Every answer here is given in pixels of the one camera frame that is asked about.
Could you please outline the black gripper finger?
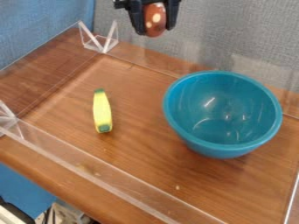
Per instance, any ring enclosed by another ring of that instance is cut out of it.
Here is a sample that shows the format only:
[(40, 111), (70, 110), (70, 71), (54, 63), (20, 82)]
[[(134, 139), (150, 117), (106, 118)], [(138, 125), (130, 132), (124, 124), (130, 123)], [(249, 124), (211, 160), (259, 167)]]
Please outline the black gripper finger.
[(142, 2), (141, 0), (128, 0), (128, 14), (134, 28), (134, 32), (138, 35), (145, 34), (144, 25), (144, 13), (142, 13)]
[(181, 0), (165, 0), (164, 7), (165, 7), (165, 29), (169, 31), (176, 25), (177, 13), (180, 9), (180, 1)]

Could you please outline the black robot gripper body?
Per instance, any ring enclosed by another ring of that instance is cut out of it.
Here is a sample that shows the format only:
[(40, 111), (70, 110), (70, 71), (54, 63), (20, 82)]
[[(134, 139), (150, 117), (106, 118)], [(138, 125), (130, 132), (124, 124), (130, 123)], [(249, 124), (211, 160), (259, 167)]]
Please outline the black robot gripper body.
[(181, 0), (112, 0), (113, 6), (116, 9), (128, 8), (133, 2), (137, 2), (141, 5), (164, 3), (178, 5)]

